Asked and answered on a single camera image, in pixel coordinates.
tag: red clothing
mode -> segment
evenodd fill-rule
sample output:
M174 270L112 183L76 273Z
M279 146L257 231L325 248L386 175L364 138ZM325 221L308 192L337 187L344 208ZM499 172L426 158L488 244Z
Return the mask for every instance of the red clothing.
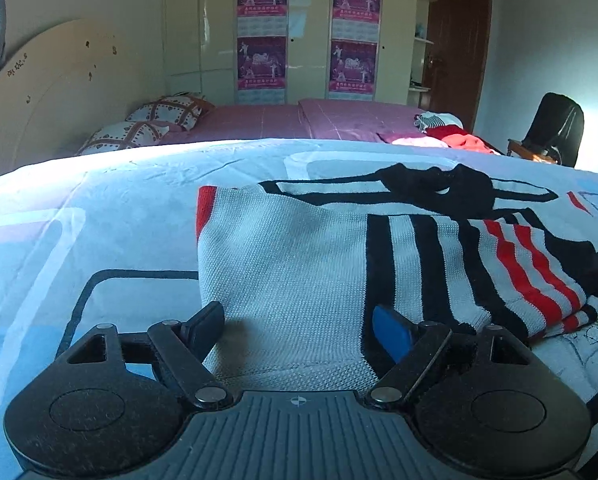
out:
M495 153L487 147L485 142L479 139L479 137L469 134L456 124L428 128L426 130L426 135L442 140L448 146L456 148L457 150L468 150L477 153Z

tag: black leather chair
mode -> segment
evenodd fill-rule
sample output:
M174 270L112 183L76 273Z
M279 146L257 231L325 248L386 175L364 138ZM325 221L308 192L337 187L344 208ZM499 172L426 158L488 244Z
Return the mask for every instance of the black leather chair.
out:
M584 129L581 106L565 95L543 96L530 130L521 144L557 164L574 168Z

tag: patterned pillowcase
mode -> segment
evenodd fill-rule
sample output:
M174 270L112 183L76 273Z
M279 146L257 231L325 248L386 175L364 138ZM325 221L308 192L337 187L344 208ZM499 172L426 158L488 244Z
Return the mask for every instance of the patterned pillowcase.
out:
M113 124L94 133L77 152L77 155L155 146L159 143L161 137L169 131L170 127L164 125L164 123L126 121L125 123Z
M211 109L205 105L212 106L207 101L189 94L162 97L158 101L143 105L126 121L165 121L191 130L198 119Z

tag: wall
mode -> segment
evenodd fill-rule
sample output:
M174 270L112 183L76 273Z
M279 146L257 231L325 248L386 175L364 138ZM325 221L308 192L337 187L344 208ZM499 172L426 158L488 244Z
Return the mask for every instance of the wall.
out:
M546 92L577 101L577 167L598 171L598 0L495 0L475 133L501 150L523 139Z
M67 20L93 18L118 32L144 61L150 93L164 91L162 0L6 0L6 55Z

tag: poster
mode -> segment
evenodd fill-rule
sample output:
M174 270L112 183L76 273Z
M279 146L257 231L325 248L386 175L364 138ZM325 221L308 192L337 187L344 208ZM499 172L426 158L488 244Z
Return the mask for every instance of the poster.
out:
M376 43L332 40L328 97L371 101L376 54Z
M237 39L240 104L285 103L285 36Z
M333 0L332 37L379 42L381 0Z
M237 0L237 36L285 36L288 0Z

